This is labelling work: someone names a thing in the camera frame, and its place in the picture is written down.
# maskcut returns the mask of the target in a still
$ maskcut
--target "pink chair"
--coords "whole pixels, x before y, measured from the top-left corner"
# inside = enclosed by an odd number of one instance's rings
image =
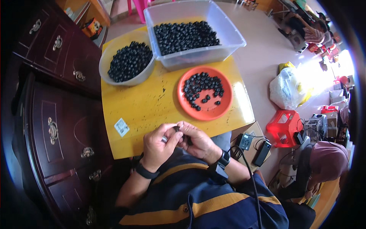
[[[146,24],[145,22],[145,16],[143,15],[143,10],[147,8],[147,2],[152,2],[154,0],[133,0],[137,13],[140,17],[141,23]],[[127,0],[128,5],[128,15],[131,16],[132,14],[132,8],[131,8],[131,0]]]

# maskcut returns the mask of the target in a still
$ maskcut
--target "clear plastic storage box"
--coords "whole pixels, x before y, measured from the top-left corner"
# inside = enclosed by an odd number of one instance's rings
[[[170,71],[224,61],[239,47],[244,47],[247,44],[231,20],[211,0],[164,3],[146,8],[144,15],[153,54]],[[154,26],[161,23],[195,21],[207,21],[213,31],[216,31],[216,37],[220,39],[221,45],[195,48],[162,56],[155,36]]]

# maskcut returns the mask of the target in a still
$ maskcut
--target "black power bank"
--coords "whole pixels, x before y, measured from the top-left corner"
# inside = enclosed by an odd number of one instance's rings
[[[252,163],[258,167],[261,167],[264,159],[267,157],[269,149],[271,149],[271,146],[272,145],[268,141],[264,141],[254,156]]]

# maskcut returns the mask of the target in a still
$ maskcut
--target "drawer handle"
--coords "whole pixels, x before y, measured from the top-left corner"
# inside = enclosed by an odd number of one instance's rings
[[[93,174],[89,175],[89,180],[98,181],[101,176],[102,175],[100,174],[100,169],[98,169],[97,171],[93,172]]]
[[[33,27],[30,29],[29,34],[32,34],[33,32],[37,32],[38,29],[41,27],[41,20],[37,20],[36,23],[34,23]]]
[[[88,212],[88,218],[86,219],[86,224],[88,226],[92,225],[95,222],[96,217],[97,216],[94,209],[91,206],[89,206],[89,212]]]
[[[88,158],[94,155],[94,151],[90,147],[85,147],[83,153],[81,154],[81,158]]]
[[[74,71],[74,76],[80,82],[85,81],[85,76],[83,75],[83,73],[81,71]]]
[[[52,121],[52,118],[48,118],[48,126],[49,138],[51,139],[51,144],[54,145],[55,141],[59,139],[59,129],[57,128],[57,124]]]
[[[60,37],[60,35],[57,36],[55,44],[53,45],[52,50],[56,50],[56,48],[61,48],[62,46],[62,38]]]

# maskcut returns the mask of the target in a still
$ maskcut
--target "tiled floor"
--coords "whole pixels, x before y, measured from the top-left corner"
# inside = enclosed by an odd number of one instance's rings
[[[264,133],[267,123],[279,109],[269,100],[269,83],[276,77],[280,63],[291,61],[295,66],[300,65],[305,79],[314,87],[309,101],[296,109],[301,118],[307,119],[320,106],[329,105],[328,89],[332,88],[334,76],[331,69],[323,72],[320,68],[320,57],[307,50],[296,53],[290,41],[278,32],[276,23],[264,12],[249,12],[232,3],[217,4],[247,41],[247,46],[239,48],[233,56],[247,88],[254,117]],[[109,28],[107,41],[141,26],[138,15],[132,15]],[[272,155],[260,168],[267,183],[277,172],[279,160],[288,152],[289,149],[271,149]]]

